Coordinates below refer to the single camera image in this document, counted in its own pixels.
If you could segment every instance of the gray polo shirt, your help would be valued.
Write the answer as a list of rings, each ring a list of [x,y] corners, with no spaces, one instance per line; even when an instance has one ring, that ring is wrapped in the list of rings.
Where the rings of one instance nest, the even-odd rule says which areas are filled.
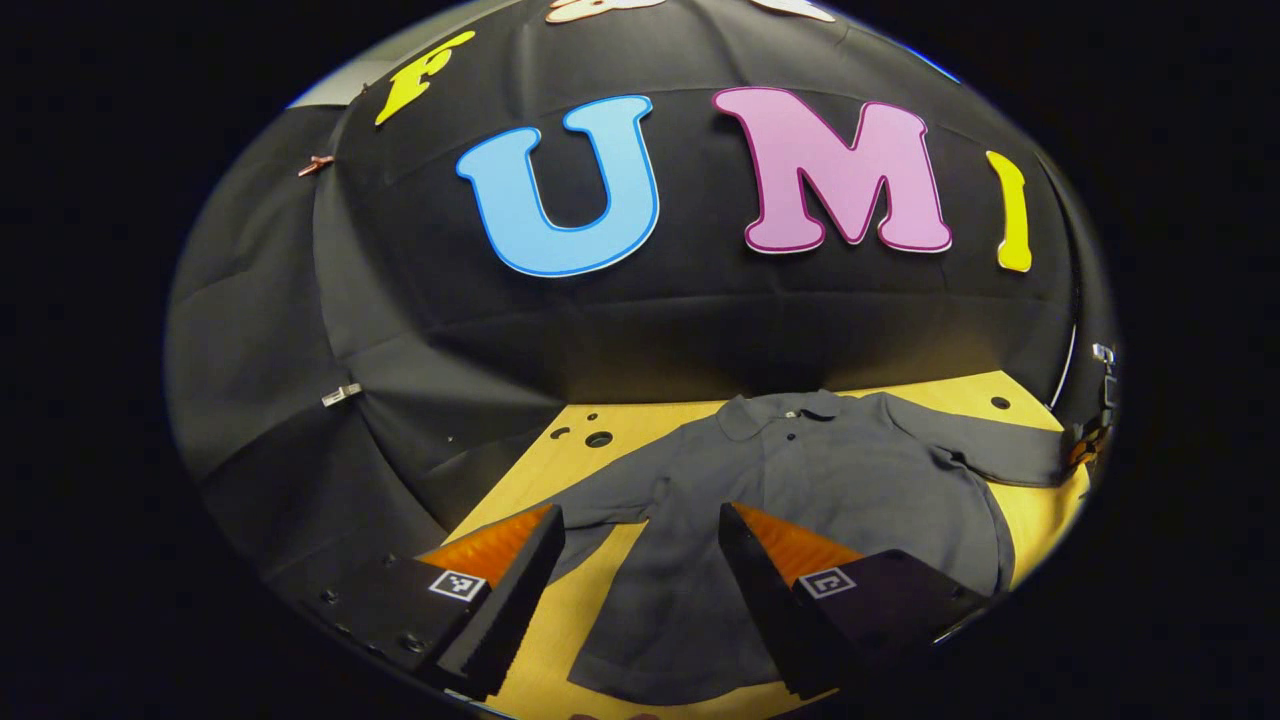
[[[1048,430],[886,393],[735,397],[550,498],[566,528],[552,582],[614,523],[649,520],[568,679],[646,705],[780,679],[717,543],[722,502],[861,553],[905,550],[991,594],[1009,585],[1014,548],[983,477],[1048,487],[1060,475],[1059,433]]]

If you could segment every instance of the blue letter u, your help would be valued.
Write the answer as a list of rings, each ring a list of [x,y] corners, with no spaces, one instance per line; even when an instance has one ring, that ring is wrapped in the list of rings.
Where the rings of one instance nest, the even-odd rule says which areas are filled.
[[[547,219],[529,152],[541,138],[517,128],[486,140],[458,160],[475,187],[480,219],[503,263],[529,275],[576,275],[612,265],[644,245],[658,222],[658,183],[640,135],[653,102],[607,97],[571,110],[564,127],[591,138],[607,197],[604,214],[580,228]]]

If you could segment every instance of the pink letter m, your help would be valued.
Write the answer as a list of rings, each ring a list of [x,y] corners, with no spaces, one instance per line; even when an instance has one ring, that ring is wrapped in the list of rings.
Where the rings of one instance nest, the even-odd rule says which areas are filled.
[[[951,247],[942,222],[924,120],[883,102],[863,105],[854,145],[846,147],[822,118],[786,90],[735,87],[716,94],[721,111],[746,131],[760,188],[760,219],[746,243],[760,252],[799,252],[822,245],[822,224],[805,210],[805,178],[850,245],[861,242],[876,199],[887,184],[884,245],[910,252]]]

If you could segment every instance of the yellow wooden table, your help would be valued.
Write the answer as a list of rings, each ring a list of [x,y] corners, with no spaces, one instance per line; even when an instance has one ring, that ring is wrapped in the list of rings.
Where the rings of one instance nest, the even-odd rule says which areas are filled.
[[[1062,429],[1043,405],[1001,372],[891,388],[844,391],[837,395],[861,397],[872,392],[888,392],[943,413],[1047,430]],[[997,396],[1007,400],[1010,406],[1004,410],[993,406],[991,398]],[[525,510],[685,423],[713,415],[726,400],[728,398],[709,402],[567,406],[445,542]],[[591,414],[596,418],[588,420]],[[550,433],[557,428],[570,430],[553,439]],[[604,447],[588,447],[586,437],[598,430],[608,430],[613,434],[613,441]],[[1088,489],[1088,482],[1082,466],[1059,488],[988,483],[1012,536],[1014,585],[1048,555],[1068,529],[1079,507],[1080,496]],[[649,706],[600,694],[566,679],[604,605],[614,573],[645,524],[616,527],[594,555],[547,587],[502,692],[490,697],[485,705],[527,720],[566,720],[573,714],[591,715],[599,720],[626,720],[641,712],[650,712],[660,720],[753,719],[769,717],[805,705],[805,701],[790,694],[781,682],[739,688],[692,705]]]

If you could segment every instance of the shirt sleeve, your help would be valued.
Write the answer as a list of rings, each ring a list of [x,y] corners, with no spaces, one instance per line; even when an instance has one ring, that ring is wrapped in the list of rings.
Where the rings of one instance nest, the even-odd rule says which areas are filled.
[[[595,474],[539,502],[564,515],[564,550],[548,583],[581,565],[609,537],[616,523],[640,523],[666,495],[684,428],[628,452]]]
[[[1061,433],[929,410],[881,393],[902,432],[956,456],[972,470],[1010,486],[1057,487],[1065,479]]]

